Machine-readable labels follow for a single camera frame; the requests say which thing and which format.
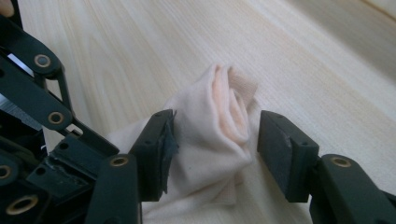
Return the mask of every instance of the cloth fold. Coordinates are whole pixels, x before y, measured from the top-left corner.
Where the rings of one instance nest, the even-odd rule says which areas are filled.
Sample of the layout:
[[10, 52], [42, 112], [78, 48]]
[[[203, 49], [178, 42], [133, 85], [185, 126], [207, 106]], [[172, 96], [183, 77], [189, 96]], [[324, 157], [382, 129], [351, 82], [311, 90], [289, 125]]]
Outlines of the cloth fold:
[[[235, 203], [234, 176], [251, 163], [247, 105], [257, 84], [231, 66], [214, 64], [163, 109], [176, 110], [179, 144], [168, 178], [168, 193], [157, 203], [143, 203], [144, 219], [170, 217], [206, 203]], [[149, 119], [107, 139], [126, 153]]]

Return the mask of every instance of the round bolt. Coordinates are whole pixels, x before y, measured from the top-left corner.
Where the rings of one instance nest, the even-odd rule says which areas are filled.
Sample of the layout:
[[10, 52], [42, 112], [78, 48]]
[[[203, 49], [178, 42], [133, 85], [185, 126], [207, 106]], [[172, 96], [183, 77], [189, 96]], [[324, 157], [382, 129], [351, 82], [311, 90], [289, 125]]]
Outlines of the round bolt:
[[0, 165], [0, 179], [7, 179], [11, 175], [11, 167]]
[[6, 213], [10, 216], [16, 216], [24, 212], [29, 211], [38, 203], [38, 198], [36, 195], [25, 195], [13, 203], [11, 203], [6, 210]]
[[50, 66], [49, 56], [44, 54], [37, 54], [35, 56], [35, 65], [43, 68]]
[[349, 167], [351, 166], [350, 161], [340, 158], [340, 157], [332, 157], [330, 159], [332, 161], [332, 163], [334, 163], [337, 166], [341, 166], [341, 167]]
[[125, 157], [116, 157], [110, 161], [110, 165], [112, 166], [123, 166], [128, 163], [128, 158]]

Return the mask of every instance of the table surface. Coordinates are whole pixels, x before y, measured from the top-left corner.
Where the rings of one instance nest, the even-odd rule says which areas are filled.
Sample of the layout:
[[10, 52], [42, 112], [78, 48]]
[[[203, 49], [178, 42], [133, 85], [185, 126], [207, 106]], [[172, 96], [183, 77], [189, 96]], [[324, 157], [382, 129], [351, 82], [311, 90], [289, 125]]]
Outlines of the table surface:
[[[77, 117], [102, 135], [161, 110], [210, 64], [233, 63], [259, 83], [248, 108], [254, 141], [260, 111], [275, 111], [311, 136], [320, 155], [354, 159], [396, 194], [396, 22], [359, 0], [42, 0], [20, 7], [25, 31], [63, 62]], [[56, 136], [47, 138], [53, 146]], [[287, 203], [254, 158], [236, 205], [161, 223], [310, 223], [308, 204]]]

